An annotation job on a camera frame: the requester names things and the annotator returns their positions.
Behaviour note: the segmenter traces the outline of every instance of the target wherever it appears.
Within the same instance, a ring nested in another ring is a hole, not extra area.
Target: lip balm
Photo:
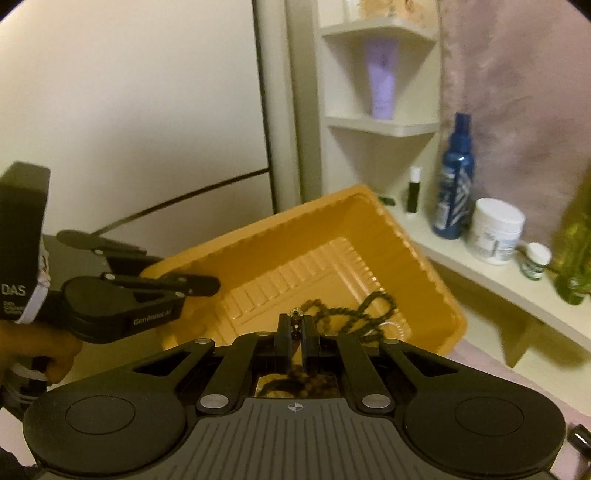
[[[421,167],[410,167],[410,181],[408,182],[407,214],[413,215],[418,209],[418,192],[421,189]]]

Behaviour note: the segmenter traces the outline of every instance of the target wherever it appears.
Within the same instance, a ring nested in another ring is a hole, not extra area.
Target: plastic tray
[[[244,333],[275,331],[280,313],[307,300],[356,309],[380,288],[398,304],[385,325],[398,338],[444,355],[466,331],[455,299],[408,235],[365,186],[355,186],[253,223],[147,268],[215,275],[211,298],[188,298],[181,318],[159,327],[165,349],[207,337],[227,345]],[[372,316],[387,304],[374,301]],[[331,329],[345,319],[334,318]]]

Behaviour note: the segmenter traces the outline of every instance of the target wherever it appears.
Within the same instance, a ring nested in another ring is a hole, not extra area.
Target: finger
[[[82,342],[65,330],[42,323],[16,325],[0,320],[0,351],[15,356],[73,358]]]
[[[68,357],[60,360],[51,360],[47,364],[45,376],[50,383],[59,383],[64,380],[64,377],[72,369],[74,365],[74,358]]]

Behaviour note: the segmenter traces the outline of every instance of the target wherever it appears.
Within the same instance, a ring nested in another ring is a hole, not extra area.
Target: bottle label
[[[447,228],[455,181],[456,171],[451,167],[443,165],[439,174],[439,201],[437,203],[435,222],[433,223],[434,227],[438,230],[445,230]]]
[[[440,202],[437,204],[437,213],[435,215],[435,228],[445,230],[447,227],[447,217],[449,215],[449,203]]]
[[[457,177],[455,205],[452,211],[450,225],[455,225],[466,215],[466,207],[470,198],[472,180],[463,168],[460,169]]]
[[[545,265],[540,265],[534,262],[533,260],[529,259],[527,256],[523,255],[523,259],[520,262],[519,266],[521,267],[521,271],[523,274],[532,280],[539,280],[542,278],[542,274],[545,270]]]
[[[468,243],[477,256],[492,262],[504,263],[513,256],[519,243],[519,234],[503,235],[483,225],[472,225]]]

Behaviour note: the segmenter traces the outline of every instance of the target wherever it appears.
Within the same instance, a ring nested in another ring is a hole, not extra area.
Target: corner shelf
[[[588,297],[582,305],[569,305],[555,292],[548,274],[539,281],[528,280],[515,259],[501,267],[489,265],[474,257],[463,240],[445,240],[433,234],[424,213],[408,217],[399,206],[387,209],[431,260],[517,305],[591,352]]]
[[[439,122],[429,122],[415,125],[401,125],[392,121],[376,120],[366,116],[327,116],[326,125],[335,128],[370,132],[387,137],[413,137],[415,135],[431,134],[439,130]]]
[[[320,29],[320,35],[322,37],[330,37],[332,35],[371,35],[392,37],[397,40],[422,39],[429,42],[436,42],[438,32],[423,28],[403,18],[380,17],[322,27]]]

